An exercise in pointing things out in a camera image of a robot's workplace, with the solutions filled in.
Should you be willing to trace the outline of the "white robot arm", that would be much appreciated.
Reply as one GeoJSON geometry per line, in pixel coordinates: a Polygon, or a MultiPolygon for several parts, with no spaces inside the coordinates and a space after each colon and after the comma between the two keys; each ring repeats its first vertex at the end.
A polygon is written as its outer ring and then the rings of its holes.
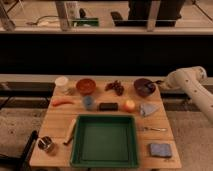
{"type": "Polygon", "coordinates": [[[158,80],[157,84],[164,90],[182,89],[213,124],[213,93],[201,84],[206,78],[206,70],[201,66],[194,66],[176,69],[163,80],[158,80]]]}

